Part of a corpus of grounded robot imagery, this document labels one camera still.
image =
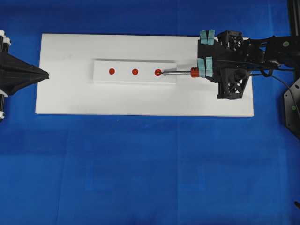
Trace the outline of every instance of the black bracket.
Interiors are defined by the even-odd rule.
[[[300,107],[300,78],[290,87],[294,94],[297,106]],[[300,138],[300,118],[291,93],[287,90],[284,93],[285,102],[285,126],[298,138]]]

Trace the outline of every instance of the metal shaft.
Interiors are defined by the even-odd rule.
[[[164,71],[162,72],[163,75],[190,75],[191,71]]]

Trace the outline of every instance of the black mount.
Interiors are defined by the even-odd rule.
[[[300,106],[300,78],[290,87],[295,101]],[[285,126],[298,138],[300,138],[300,118],[289,90],[284,93]]]
[[[0,30],[0,122],[4,118],[4,97],[15,94],[31,84],[49,79],[42,69],[8,54],[11,42]]]

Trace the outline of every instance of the white board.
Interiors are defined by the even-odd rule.
[[[156,69],[176,71],[176,67],[176,63],[160,61],[96,60],[93,80],[95,83],[176,84],[177,76],[155,75]]]
[[[96,60],[197,65],[199,37],[43,34],[40,67],[50,79],[37,89],[36,113],[253,116],[252,82],[243,99],[217,99],[218,84],[180,75],[176,85],[95,84]]]

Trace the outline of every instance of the white strip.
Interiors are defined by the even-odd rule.
[[[7,43],[7,44],[9,44],[9,46],[11,46],[11,41],[8,37],[3,39],[3,43]]]
[[[3,38],[5,38],[5,32],[4,32],[4,30],[0,30],[0,36],[2,36]]]
[[[4,91],[2,91],[1,89],[0,89],[0,94],[4,95],[4,97],[8,97],[7,93],[5,93]]]
[[[138,74],[133,75],[132,70],[137,69]],[[177,76],[156,76],[156,69],[161,71],[176,70],[176,63],[166,62],[140,62],[140,61],[109,61],[96,60],[94,62],[95,83],[143,83],[143,84],[176,84]]]

